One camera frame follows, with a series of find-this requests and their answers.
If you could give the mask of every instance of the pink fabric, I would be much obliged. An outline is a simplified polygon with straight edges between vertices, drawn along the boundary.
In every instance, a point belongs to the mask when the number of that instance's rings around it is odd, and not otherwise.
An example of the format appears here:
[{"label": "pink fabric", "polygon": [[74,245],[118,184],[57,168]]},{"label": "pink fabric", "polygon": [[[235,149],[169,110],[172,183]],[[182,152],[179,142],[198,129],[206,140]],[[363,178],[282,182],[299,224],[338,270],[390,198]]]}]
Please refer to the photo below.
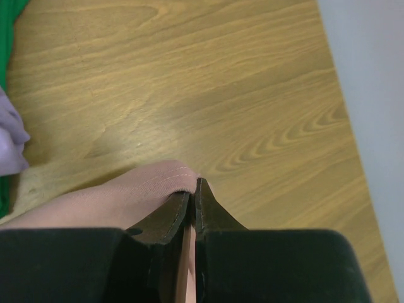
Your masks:
[{"label": "pink fabric", "polygon": [[[145,165],[102,185],[64,194],[6,222],[1,229],[118,227],[127,229],[176,191],[195,193],[199,175],[177,160]],[[196,302],[195,233],[191,233],[186,302]]]}]

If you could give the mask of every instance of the crumpled purple cloth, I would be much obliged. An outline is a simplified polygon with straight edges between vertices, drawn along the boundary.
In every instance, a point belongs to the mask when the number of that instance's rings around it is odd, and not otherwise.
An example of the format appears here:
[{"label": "crumpled purple cloth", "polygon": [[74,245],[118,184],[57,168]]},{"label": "crumpled purple cloth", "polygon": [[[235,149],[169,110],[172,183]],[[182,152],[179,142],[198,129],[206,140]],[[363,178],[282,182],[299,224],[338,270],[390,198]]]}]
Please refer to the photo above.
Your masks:
[{"label": "crumpled purple cloth", "polygon": [[22,152],[29,139],[20,115],[0,87],[0,176],[17,174],[28,167]]}]

